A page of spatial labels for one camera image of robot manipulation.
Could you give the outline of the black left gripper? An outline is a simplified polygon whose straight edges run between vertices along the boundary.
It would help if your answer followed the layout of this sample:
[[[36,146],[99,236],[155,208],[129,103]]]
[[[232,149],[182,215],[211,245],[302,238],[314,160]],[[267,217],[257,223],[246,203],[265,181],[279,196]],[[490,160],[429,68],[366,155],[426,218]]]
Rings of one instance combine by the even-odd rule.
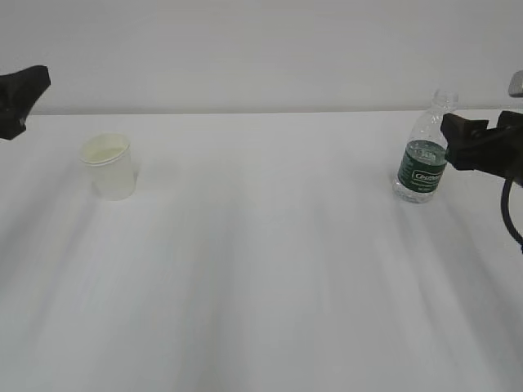
[[[49,70],[44,65],[34,65],[1,76],[2,140],[13,140],[26,131],[26,118],[50,85]]]

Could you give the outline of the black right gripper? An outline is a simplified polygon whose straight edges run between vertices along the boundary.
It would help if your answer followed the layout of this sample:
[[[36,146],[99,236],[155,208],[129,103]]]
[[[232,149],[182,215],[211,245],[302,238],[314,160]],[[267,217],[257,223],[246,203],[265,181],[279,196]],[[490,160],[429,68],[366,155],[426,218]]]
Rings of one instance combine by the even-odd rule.
[[[522,182],[522,114],[504,110],[497,126],[486,119],[445,114],[440,131],[447,148],[445,159],[459,171],[479,171]]]

